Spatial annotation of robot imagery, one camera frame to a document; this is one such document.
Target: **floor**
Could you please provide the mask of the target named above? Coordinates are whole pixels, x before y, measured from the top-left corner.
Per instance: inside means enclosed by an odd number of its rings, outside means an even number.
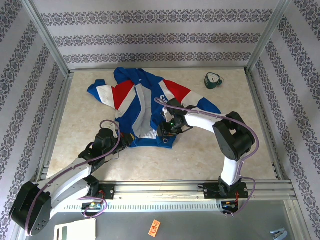
[[[259,123],[243,69],[172,68],[146,69],[148,72],[181,84],[201,94],[228,114],[238,112],[244,122],[258,135],[260,148],[248,159],[242,175],[257,180],[275,179],[272,162]],[[204,78],[214,72],[224,83],[212,90],[205,87]],[[96,79],[115,86],[113,70],[78,71],[74,74],[61,126],[50,162],[48,176],[71,164],[88,143],[95,139],[99,123],[114,120],[115,110],[98,102],[87,88]],[[102,166],[93,175],[100,181],[165,181],[217,180],[224,164],[224,155],[216,137],[203,129],[194,128],[177,137],[173,149],[160,147],[127,148]]]

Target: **blue jacket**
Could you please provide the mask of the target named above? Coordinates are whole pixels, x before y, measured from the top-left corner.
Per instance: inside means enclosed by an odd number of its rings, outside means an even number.
[[[98,101],[116,110],[115,120],[120,131],[131,133],[135,140],[130,147],[152,146],[172,148],[176,136],[157,136],[157,127],[165,118],[162,116],[163,106],[154,98],[167,102],[176,98],[182,106],[196,106],[201,110],[220,114],[220,110],[199,94],[173,81],[139,68],[118,67],[114,71],[118,85],[106,85],[104,80],[96,80],[88,88]]]

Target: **cable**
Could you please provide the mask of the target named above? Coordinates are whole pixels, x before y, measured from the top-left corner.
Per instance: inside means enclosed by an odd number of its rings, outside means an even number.
[[[93,216],[88,216],[86,213],[87,211],[89,210],[89,207],[87,207],[84,212],[83,212],[83,216],[86,218],[86,219],[92,219],[92,218],[96,218],[98,216],[100,216],[101,214],[104,213],[104,211],[107,209],[107,201],[103,198],[100,198],[100,197],[93,197],[93,196],[84,196],[84,197],[81,197],[79,198],[78,200],[98,200],[98,201],[102,201],[103,202],[103,208],[101,211],[99,211],[96,215],[93,215]]]
[[[243,178],[243,179],[247,179],[247,180],[253,181],[253,188],[252,188],[252,191],[251,191],[251,193],[249,194],[247,200],[243,203],[243,205],[238,209],[237,212],[233,213],[233,215],[236,215],[236,214],[240,213],[240,212],[247,206],[250,198],[252,197],[252,195],[254,194],[254,191],[255,191],[255,189],[256,189],[256,181],[255,181],[253,178],[241,176],[241,169],[242,169],[242,166],[243,166],[245,160],[247,160],[248,158],[252,157],[252,156],[258,151],[259,146],[260,146],[260,142],[259,142],[258,136],[257,136],[257,134],[255,133],[255,131],[254,131],[251,127],[249,127],[249,126],[247,126],[246,124],[244,124],[243,122],[240,122],[240,121],[238,121],[238,120],[232,119],[232,118],[230,118],[230,117],[221,116],[221,115],[217,115],[217,114],[214,114],[214,113],[211,113],[211,112],[206,112],[206,111],[201,111],[201,110],[192,110],[192,109],[187,109],[187,108],[184,108],[184,107],[171,106],[171,105],[166,104],[166,103],[165,103],[161,98],[159,98],[159,97],[156,97],[156,98],[154,99],[154,101],[155,101],[156,103],[158,103],[158,104],[166,107],[166,108],[182,110],[182,111],[186,111],[186,112],[189,112],[189,113],[195,113],[195,114],[203,114],[203,115],[207,115],[207,116],[214,117],[214,118],[217,118],[217,119],[225,119],[225,120],[234,122],[234,123],[236,123],[236,124],[238,124],[238,125],[246,128],[246,129],[248,129],[248,130],[251,132],[251,134],[253,135],[253,137],[254,137],[254,139],[255,139],[255,142],[256,142],[255,149],[254,149],[250,154],[248,154],[247,156],[245,156],[245,157],[241,160],[241,162],[240,162],[240,164],[239,164],[239,168],[238,168],[237,175],[238,175],[239,177]]]
[[[46,190],[47,187],[49,187],[55,180],[57,180],[58,178],[60,178],[60,177],[63,176],[64,174],[68,173],[69,171],[74,170],[74,169],[76,169],[76,168],[78,168],[78,167],[81,167],[81,166],[83,166],[83,165],[85,165],[85,164],[92,163],[92,162],[94,162],[94,161],[96,161],[96,160],[102,159],[102,158],[110,155],[110,154],[117,148],[117,146],[118,146],[119,143],[120,143],[120,139],[121,139],[120,127],[118,126],[117,123],[115,123],[115,122],[112,121],[112,120],[103,120],[102,123],[104,123],[104,122],[110,122],[110,123],[112,123],[112,124],[115,124],[115,126],[116,126],[116,128],[117,128],[117,130],[118,130],[118,141],[116,142],[115,146],[114,146],[110,151],[108,151],[107,153],[105,153],[105,154],[103,154],[103,155],[101,155],[101,156],[97,156],[97,157],[95,157],[95,158],[93,158],[93,159],[90,159],[90,160],[88,160],[88,161],[84,161],[84,162],[82,162],[82,163],[79,163],[79,164],[77,164],[77,165],[75,165],[75,166],[72,166],[72,167],[64,170],[63,172],[61,172],[61,173],[59,173],[57,176],[55,176],[53,179],[51,179],[46,185],[44,185],[44,187],[43,187],[43,188],[38,192],[38,194],[35,196],[32,204],[31,204],[31,206],[30,206],[29,212],[28,212],[28,214],[27,214],[26,221],[25,221],[25,225],[24,225],[25,234],[26,234],[27,236],[31,236],[30,232],[28,231],[29,223],[30,223],[30,218],[31,218],[31,213],[32,213],[32,211],[33,211],[34,208],[35,208],[36,201],[38,200],[39,196],[44,192],[44,190]]]

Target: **clip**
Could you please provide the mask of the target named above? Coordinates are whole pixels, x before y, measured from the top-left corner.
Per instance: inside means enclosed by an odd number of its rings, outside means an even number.
[[[271,234],[273,234],[274,240],[283,240],[288,236],[288,232],[284,228],[280,228],[275,231],[271,231]]]

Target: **marble surface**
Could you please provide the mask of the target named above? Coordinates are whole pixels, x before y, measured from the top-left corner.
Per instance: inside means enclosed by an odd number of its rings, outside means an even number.
[[[258,152],[246,161],[242,175],[257,180],[275,179],[272,162],[243,69],[146,69],[181,84],[206,97],[222,113],[238,112],[260,139]],[[207,72],[224,78],[224,83],[209,90],[204,84]],[[50,162],[48,177],[68,166],[88,143],[95,139],[99,123],[115,119],[115,110],[98,102],[87,88],[96,79],[115,86],[113,70],[76,72],[73,77],[61,126]],[[93,175],[103,181],[217,180],[224,165],[216,137],[194,128],[177,137],[173,149],[160,147],[127,148]]]

